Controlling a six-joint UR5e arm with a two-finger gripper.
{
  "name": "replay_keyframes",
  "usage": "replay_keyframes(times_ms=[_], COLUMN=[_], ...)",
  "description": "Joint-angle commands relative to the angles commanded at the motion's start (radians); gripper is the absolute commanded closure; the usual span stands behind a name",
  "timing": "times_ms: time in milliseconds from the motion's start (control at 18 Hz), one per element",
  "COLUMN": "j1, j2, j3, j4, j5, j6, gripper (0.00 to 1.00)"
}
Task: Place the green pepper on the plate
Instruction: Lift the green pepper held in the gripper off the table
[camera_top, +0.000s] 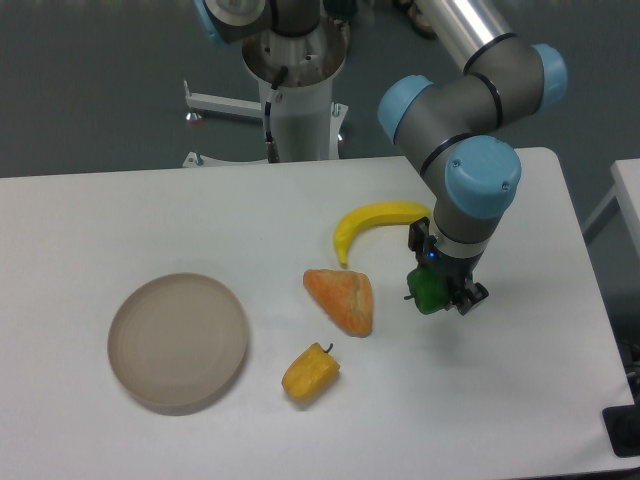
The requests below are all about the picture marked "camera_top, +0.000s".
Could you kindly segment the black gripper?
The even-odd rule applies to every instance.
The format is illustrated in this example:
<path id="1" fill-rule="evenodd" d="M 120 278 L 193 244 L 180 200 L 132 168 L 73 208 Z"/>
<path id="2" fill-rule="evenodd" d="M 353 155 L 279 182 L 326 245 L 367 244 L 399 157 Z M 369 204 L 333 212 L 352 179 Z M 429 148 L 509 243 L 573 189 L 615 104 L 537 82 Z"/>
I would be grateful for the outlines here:
<path id="1" fill-rule="evenodd" d="M 422 253 L 420 261 L 440 278 L 452 295 L 451 304 L 460 315 L 466 315 L 488 298 L 488 290 L 474 282 L 473 272 L 482 257 L 478 254 L 468 258 L 446 255 L 434 246 L 429 247 L 430 219 L 424 216 L 409 225 L 408 248 Z"/>

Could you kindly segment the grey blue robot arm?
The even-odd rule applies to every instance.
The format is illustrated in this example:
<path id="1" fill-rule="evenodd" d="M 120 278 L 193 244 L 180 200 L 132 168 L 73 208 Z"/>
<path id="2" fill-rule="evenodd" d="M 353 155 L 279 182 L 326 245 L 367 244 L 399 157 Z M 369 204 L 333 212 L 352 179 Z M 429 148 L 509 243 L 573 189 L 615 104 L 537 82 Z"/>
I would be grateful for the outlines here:
<path id="1" fill-rule="evenodd" d="M 417 267 L 407 279 L 417 309 L 467 313 L 487 298 L 473 272 L 521 178 L 500 127 L 557 103 L 565 94 L 561 54 L 524 43 L 489 1 L 421 1 L 418 10 L 461 69 L 436 86 L 421 75 L 393 84 L 378 120 L 389 140 L 435 196 L 412 221 Z M 196 12 L 214 43 L 240 43 L 259 86 L 259 118 L 271 163 L 326 160 L 332 83 L 347 42 L 320 1 L 199 1 Z"/>

